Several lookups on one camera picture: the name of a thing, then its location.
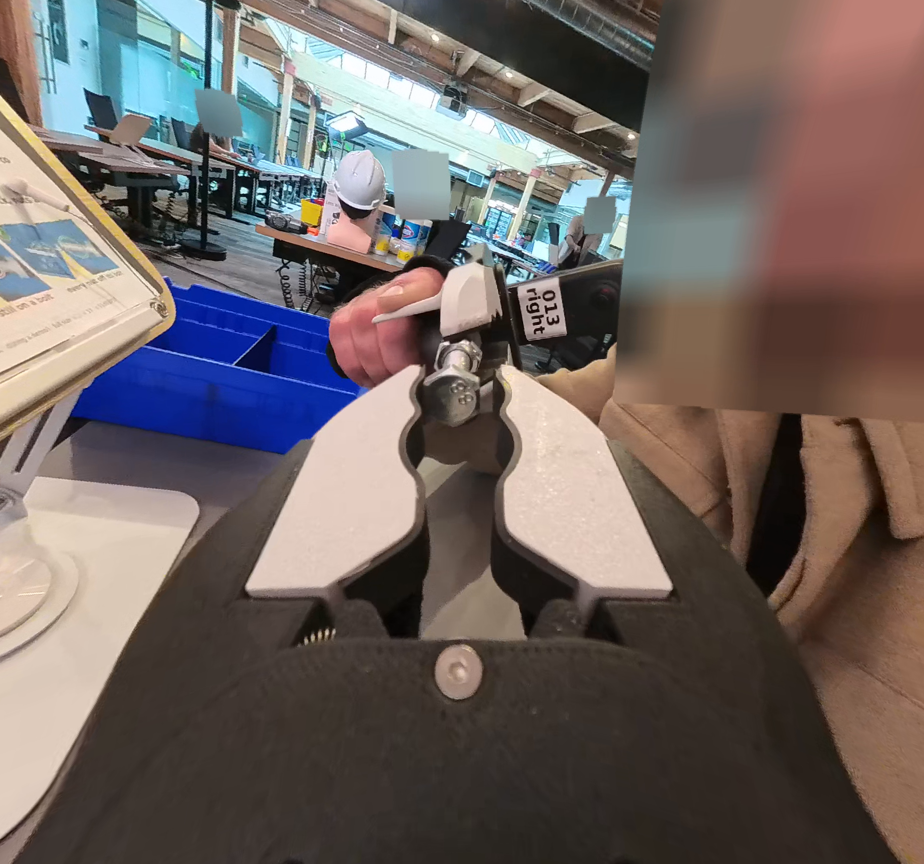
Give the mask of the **person's right hand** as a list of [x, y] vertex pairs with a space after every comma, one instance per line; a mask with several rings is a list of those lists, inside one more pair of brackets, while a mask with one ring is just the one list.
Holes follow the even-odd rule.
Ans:
[[[423, 316], [375, 323], [407, 305], [439, 294], [448, 266], [423, 266], [412, 261], [385, 284], [351, 298], [333, 315], [329, 327], [329, 357], [355, 384], [373, 388], [412, 365], [433, 366], [439, 344], [437, 329]], [[479, 416], [451, 428], [427, 422], [424, 451], [447, 465], [468, 464], [491, 476], [502, 473], [497, 459], [498, 431], [491, 416]]]

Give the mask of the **white hard hat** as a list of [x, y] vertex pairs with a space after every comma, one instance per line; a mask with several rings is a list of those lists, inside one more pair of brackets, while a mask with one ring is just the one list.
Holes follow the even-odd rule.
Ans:
[[342, 206], [363, 212], [377, 210], [386, 193], [384, 167], [372, 151], [352, 151], [334, 171], [330, 189]]

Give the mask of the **long white office table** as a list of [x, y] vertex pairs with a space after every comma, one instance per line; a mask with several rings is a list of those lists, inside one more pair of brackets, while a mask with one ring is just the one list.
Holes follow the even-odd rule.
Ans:
[[533, 256], [519, 247], [488, 238], [474, 226], [469, 228], [461, 249], [470, 260], [499, 263], [507, 278], [514, 277], [514, 269], [523, 271], [521, 279], [558, 273], [557, 268], [547, 260]]

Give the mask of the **steel hex bolt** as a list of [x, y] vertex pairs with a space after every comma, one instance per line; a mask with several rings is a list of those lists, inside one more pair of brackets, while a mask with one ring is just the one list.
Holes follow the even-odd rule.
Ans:
[[447, 366], [422, 383], [422, 410], [428, 419], [461, 427], [479, 414], [480, 379], [476, 373]]

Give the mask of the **wooden support post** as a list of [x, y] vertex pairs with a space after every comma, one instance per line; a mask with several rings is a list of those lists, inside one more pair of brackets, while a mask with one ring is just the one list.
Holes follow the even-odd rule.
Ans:
[[1, 93], [21, 119], [43, 127], [29, 0], [1, 0]]

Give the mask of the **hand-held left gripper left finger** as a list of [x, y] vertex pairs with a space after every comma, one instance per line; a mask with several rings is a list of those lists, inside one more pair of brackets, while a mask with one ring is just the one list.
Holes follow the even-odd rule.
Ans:
[[420, 390], [406, 367], [311, 439], [246, 582], [254, 599], [371, 604], [386, 630], [417, 638], [430, 565]]

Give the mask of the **long blue plastic bin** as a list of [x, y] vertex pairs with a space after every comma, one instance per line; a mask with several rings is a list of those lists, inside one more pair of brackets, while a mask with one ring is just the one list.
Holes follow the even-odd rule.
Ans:
[[285, 454], [363, 395], [326, 356], [327, 319], [169, 288], [174, 324], [96, 378], [74, 418]]

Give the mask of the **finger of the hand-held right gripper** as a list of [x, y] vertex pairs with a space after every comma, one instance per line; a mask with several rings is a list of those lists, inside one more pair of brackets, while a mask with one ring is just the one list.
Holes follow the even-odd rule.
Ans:
[[502, 316], [497, 274], [478, 262], [457, 266], [441, 291], [441, 337], [479, 331]]

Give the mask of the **person's black inner garment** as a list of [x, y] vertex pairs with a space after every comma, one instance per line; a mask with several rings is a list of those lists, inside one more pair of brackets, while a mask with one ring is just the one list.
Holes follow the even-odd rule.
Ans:
[[790, 570], [806, 520], [800, 415], [781, 415], [764, 477], [746, 559], [752, 581], [769, 597]]

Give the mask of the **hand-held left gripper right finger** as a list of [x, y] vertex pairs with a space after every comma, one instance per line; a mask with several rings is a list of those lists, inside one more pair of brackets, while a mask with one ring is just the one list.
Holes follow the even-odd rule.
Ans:
[[601, 429], [513, 366], [493, 389], [492, 577], [525, 633], [551, 602], [585, 623], [603, 602], [668, 601], [674, 585]]

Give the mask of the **clear sign stand white base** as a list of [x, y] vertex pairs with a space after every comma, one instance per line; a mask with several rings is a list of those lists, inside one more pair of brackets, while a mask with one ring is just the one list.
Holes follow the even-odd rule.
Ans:
[[175, 490], [40, 477], [76, 402], [2, 443], [2, 836], [50, 790], [200, 514]]

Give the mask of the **person's beige coat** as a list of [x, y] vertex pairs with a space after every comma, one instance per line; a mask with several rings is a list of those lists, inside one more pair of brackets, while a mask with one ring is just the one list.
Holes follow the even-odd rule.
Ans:
[[[616, 403], [623, 443], [741, 565], [781, 415]], [[922, 862], [922, 425], [801, 416], [806, 520], [767, 597], [900, 862]]]

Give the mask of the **pink mannequin head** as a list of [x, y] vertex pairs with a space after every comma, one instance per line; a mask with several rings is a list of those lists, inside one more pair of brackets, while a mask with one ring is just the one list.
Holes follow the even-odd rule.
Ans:
[[326, 200], [321, 214], [321, 237], [330, 245], [369, 254], [373, 251], [380, 216], [378, 208], [366, 211]]

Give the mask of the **wooden office table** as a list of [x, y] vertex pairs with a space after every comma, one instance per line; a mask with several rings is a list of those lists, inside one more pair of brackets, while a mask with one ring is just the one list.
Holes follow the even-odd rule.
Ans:
[[193, 184], [201, 177], [202, 159], [195, 154], [145, 151], [139, 145], [117, 145], [35, 126], [29, 129], [91, 194], [101, 196], [106, 188], [124, 189], [124, 199], [106, 200], [104, 208], [123, 207], [133, 223], [148, 230], [156, 215], [167, 216], [167, 211], [155, 209], [155, 195], [165, 191], [175, 196], [179, 178]]

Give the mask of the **grey desk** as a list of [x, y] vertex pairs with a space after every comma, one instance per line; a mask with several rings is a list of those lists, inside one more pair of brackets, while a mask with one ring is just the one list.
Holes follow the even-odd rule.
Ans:
[[[40, 477], [178, 490], [199, 517], [178, 560], [276, 468], [281, 454], [112, 424], [69, 419]], [[474, 555], [438, 559], [426, 578], [424, 639], [523, 639], [520, 614]]]

